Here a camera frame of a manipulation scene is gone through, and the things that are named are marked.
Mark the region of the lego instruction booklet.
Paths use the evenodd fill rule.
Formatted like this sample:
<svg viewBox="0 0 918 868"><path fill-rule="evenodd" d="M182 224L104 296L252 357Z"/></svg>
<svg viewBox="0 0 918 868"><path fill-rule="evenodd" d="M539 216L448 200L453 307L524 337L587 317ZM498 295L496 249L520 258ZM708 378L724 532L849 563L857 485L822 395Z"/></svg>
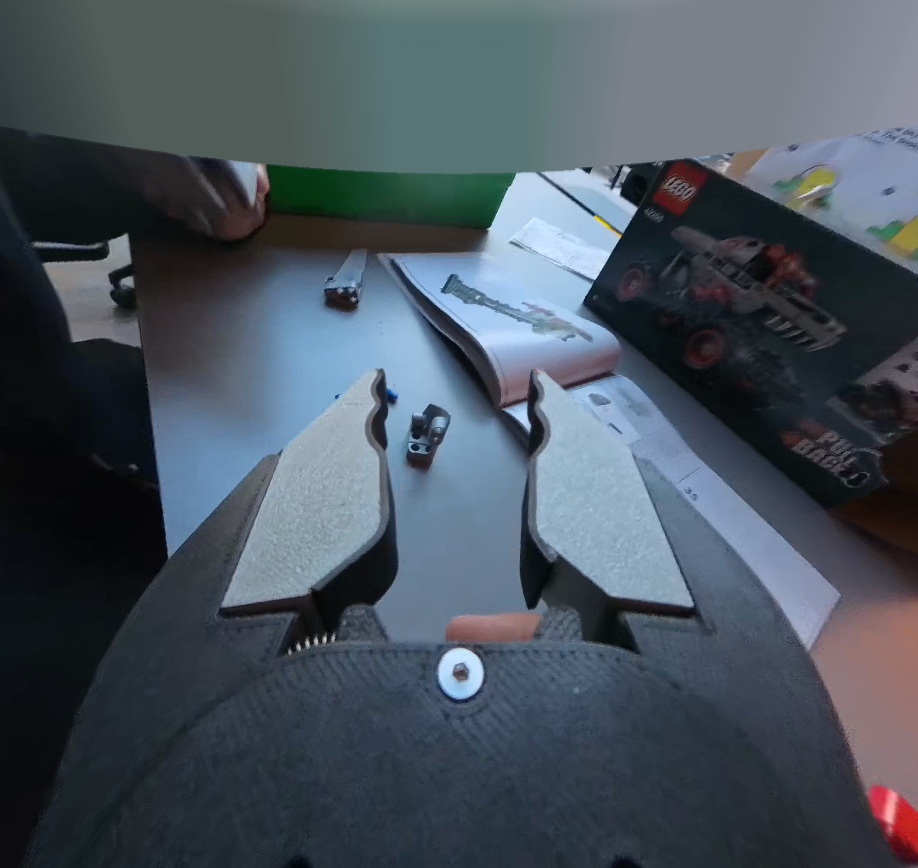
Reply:
<svg viewBox="0 0 918 868"><path fill-rule="evenodd" d="M597 423L649 461L694 506L772 594L811 650L840 593L686 443L631 380L621 345L582 316L525 291L474 253L382 254L408 300L457 346L494 405L527 437L530 373L546 370Z"/></svg>

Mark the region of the black office chair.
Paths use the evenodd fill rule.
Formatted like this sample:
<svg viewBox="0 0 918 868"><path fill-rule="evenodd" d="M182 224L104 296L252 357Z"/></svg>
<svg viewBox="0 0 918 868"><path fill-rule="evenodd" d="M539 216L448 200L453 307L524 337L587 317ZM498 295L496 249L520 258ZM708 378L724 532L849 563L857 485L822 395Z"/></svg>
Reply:
<svg viewBox="0 0 918 868"><path fill-rule="evenodd" d="M95 243L66 243L54 241L33 241L32 248L44 263L102 261L110 255L108 241ZM109 297L113 304L126 311L137 307L136 286L132 261L109 272Z"/></svg>

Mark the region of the printed instruction sheet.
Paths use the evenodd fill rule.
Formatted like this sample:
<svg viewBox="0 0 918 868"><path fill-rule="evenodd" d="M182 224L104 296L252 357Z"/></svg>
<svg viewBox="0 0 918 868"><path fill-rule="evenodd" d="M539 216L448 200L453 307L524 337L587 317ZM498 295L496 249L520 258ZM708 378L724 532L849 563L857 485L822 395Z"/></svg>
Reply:
<svg viewBox="0 0 918 868"><path fill-rule="evenodd" d="M916 273L916 126L772 148L743 181Z"/></svg>

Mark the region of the long grey lego beam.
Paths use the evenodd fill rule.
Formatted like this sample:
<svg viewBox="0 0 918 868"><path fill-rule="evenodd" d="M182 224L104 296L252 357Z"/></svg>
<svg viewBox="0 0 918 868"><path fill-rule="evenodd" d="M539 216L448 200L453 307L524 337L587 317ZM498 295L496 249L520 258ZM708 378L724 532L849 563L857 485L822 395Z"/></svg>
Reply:
<svg viewBox="0 0 918 868"><path fill-rule="evenodd" d="M352 250L338 271L327 277L323 286L327 307L345 312L357 309L369 254L368 250Z"/></svg>

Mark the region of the green plastic bin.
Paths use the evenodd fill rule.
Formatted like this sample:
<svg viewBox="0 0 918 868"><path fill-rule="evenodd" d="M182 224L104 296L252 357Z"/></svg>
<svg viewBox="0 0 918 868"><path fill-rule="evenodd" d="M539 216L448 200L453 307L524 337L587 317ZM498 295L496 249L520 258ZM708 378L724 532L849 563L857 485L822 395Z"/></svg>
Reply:
<svg viewBox="0 0 918 868"><path fill-rule="evenodd" d="M486 230L516 174L396 174L270 164L279 214Z"/></svg>

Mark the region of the person's dark clothing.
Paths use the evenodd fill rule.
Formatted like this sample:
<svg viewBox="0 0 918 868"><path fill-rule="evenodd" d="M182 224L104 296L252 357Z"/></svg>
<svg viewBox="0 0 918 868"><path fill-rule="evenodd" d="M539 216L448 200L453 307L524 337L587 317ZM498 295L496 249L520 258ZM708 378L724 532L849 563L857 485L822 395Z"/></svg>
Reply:
<svg viewBox="0 0 918 868"><path fill-rule="evenodd" d="M1 859L17 866L75 713L166 559L142 352L73 341L2 190Z"/></svg>

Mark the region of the person's left forearm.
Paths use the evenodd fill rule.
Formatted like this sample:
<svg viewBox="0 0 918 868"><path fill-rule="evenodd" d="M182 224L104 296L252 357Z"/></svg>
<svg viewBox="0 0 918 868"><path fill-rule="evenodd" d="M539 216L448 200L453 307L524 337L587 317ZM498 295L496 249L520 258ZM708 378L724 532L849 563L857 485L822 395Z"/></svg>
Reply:
<svg viewBox="0 0 918 868"><path fill-rule="evenodd" d="M226 202L187 156L1 129L2 187L36 241L89 244L171 219L210 233Z"/></svg>

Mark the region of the black lego box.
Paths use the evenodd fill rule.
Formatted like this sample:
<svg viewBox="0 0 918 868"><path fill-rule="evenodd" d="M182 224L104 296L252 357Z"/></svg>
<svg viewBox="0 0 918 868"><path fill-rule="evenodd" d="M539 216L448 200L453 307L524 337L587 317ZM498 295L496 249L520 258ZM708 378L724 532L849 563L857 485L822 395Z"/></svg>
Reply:
<svg viewBox="0 0 918 868"><path fill-rule="evenodd" d="M826 507L916 436L916 273L692 160L659 163L584 305Z"/></svg>

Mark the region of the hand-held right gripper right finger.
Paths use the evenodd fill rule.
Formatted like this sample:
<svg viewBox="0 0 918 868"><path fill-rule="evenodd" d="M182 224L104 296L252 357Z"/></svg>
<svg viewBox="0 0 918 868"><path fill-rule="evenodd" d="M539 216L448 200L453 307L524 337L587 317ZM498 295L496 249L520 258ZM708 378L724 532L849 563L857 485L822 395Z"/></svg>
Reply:
<svg viewBox="0 0 918 868"><path fill-rule="evenodd" d="M531 372L520 579L580 614L691 614L695 605L645 479L610 431L542 369Z"/></svg>

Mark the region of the person's right hand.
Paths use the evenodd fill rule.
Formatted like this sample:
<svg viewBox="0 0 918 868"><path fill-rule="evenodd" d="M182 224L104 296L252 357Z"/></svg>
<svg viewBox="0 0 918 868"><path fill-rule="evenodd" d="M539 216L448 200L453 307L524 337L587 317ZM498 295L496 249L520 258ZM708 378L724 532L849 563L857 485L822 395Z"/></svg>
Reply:
<svg viewBox="0 0 918 868"><path fill-rule="evenodd" d="M453 618L444 638L453 643L525 642L539 627L537 613L464 614Z"/></svg>

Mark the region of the red plastic object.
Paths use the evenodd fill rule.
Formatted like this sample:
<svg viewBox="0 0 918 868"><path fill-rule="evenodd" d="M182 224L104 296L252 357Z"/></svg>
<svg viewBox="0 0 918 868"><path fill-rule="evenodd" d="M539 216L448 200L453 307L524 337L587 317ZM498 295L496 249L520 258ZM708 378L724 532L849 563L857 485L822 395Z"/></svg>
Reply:
<svg viewBox="0 0 918 868"><path fill-rule="evenodd" d="M868 788L867 800L890 851L901 863L917 866L916 808L899 793L879 784Z"/></svg>

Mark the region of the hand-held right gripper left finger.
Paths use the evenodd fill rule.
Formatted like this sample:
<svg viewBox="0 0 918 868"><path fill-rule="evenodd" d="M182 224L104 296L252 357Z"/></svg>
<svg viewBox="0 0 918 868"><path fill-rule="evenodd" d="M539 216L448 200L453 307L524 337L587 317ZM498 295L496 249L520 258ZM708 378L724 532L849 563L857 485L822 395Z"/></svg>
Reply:
<svg viewBox="0 0 918 868"><path fill-rule="evenodd" d="M226 616L293 612L335 629L398 569L383 369L371 369L280 452L221 602Z"/></svg>

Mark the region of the white sticker sheet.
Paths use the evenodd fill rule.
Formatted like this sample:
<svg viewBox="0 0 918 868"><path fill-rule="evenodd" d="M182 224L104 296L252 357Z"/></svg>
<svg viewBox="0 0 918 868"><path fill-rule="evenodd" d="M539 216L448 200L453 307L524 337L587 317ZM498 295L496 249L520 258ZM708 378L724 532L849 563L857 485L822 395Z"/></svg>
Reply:
<svg viewBox="0 0 918 868"><path fill-rule="evenodd" d="M588 281L599 276L612 254L611 245L592 245L537 217L531 218L509 242Z"/></svg>

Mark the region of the person's left hand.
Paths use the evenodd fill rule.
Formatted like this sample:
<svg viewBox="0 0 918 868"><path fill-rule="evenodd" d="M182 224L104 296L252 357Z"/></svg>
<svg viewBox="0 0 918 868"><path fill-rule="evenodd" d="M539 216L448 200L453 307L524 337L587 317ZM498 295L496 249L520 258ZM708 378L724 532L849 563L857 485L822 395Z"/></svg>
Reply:
<svg viewBox="0 0 918 868"><path fill-rule="evenodd" d="M185 179L164 211L194 232L223 242L244 240L266 219L270 191L264 163L184 158Z"/></svg>

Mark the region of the small grey lego assembly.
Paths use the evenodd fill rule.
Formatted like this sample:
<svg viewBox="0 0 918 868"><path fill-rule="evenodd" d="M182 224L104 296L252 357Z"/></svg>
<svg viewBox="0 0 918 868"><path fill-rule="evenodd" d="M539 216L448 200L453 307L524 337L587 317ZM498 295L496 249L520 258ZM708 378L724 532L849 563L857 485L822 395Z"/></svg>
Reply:
<svg viewBox="0 0 918 868"><path fill-rule="evenodd" d="M442 446L451 424L451 414L436 403L429 403L410 419L407 435L407 462L418 468L428 468Z"/></svg>

